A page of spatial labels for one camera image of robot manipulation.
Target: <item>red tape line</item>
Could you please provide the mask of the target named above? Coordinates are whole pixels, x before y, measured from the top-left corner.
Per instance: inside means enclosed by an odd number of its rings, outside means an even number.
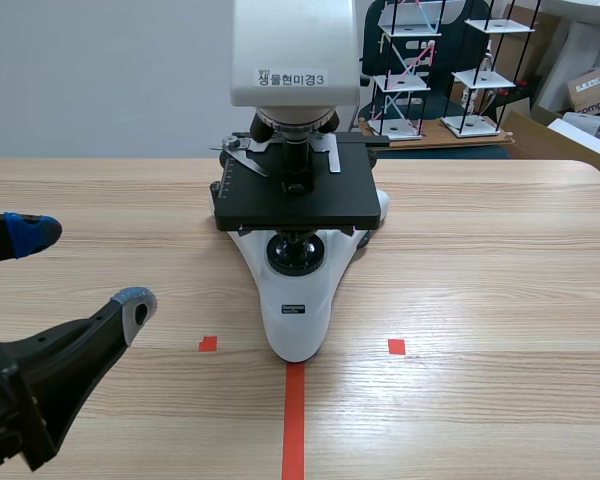
[[[389,340],[389,353],[391,355],[406,355],[407,348],[404,345],[404,340]]]
[[[218,349],[218,337],[204,337],[198,344],[199,352],[215,352]]]
[[[304,480],[304,363],[287,365],[282,480]]]

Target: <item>wooden table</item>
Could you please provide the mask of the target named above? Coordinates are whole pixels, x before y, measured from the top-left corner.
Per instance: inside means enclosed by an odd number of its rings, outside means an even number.
[[[285,365],[209,218],[219,175],[205,160],[0,160],[0,212],[65,228],[0,264],[0,339],[129,285],[160,301],[37,480],[280,478]],[[429,160],[376,178],[389,218],[306,367],[306,478],[599,480],[600,174]],[[216,353],[198,352],[205,335]],[[23,478],[20,459],[0,469]]]

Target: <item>white shelf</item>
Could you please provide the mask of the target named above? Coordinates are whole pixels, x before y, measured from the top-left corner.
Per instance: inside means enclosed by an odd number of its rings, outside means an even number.
[[[427,88],[427,84],[418,75],[405,75],[400,78],[400,75],[391,75],[389,79],[389,88],[385,90],[384,86],[387,81],[386,75],[376,75],[373,80],[378,84],[382,93],[401,93],[401,92],[426,92],[431,90]]]
[[[458,138],[491,137],[500,135],[501,133],[501,130],[496,130],[495,125],[493,125],[490,119],[481,117],[480,115],[467,115],[462,133],[460,133],[462,116],[444,117],[441,120]]]
[[[485,88],[512,88],[515,84],[499,75],[496,72],[480,72],[478,74],[478,80],[474,84],[473,79],[476,77],[476,70],[467,70],[465,72],[455,72],[453,74],[458,80],[464,83],[467,87],[474,90],[485,89]]]
[[[369,126],[377,134],[380,135],[380,120],[369,121]],[[413,126],[410,121],[402,120],[385,120],[382,127],[382,135],[389,137],[392,142],[400,140],[420,140],[422,135],[418,135],[418,129]]]
[[[487,28],[486,20],[465,20],[467,24],[480,30],[482,33],[532,33],[535,32],[533,28],[529,28],[521,23],[514,22],[513,20],[507,20],[506,18],[494,18],[489,20],[489,28]]]
[[[418,37],[441,37],[442,34],[431,31],[427,25],[396,25],[391,34],[391,25],[380,25],[382,31],[389,38],[418,38]]]

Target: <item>microscope base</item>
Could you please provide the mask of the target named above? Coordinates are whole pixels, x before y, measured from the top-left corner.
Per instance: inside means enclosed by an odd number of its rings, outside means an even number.
[[[378,190],[384,220],[389,196]],[[349,237],[338,230],[317,233],[325,246],[320,268],[303,277],[282,275],[269,265],[267,244],[273,231],[256,231],[240,237],[232,232],[260,291],[265,333],[271,348],[283,360],[304,362],[317,353],[327,335],[331,304],[351,259],[367,231]]]

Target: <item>white wall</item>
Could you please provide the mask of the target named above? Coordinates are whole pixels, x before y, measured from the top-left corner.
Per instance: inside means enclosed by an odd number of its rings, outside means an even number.
[[[210,156],[253,116],[229,104],[230,5],[0,0],[0,156]]]

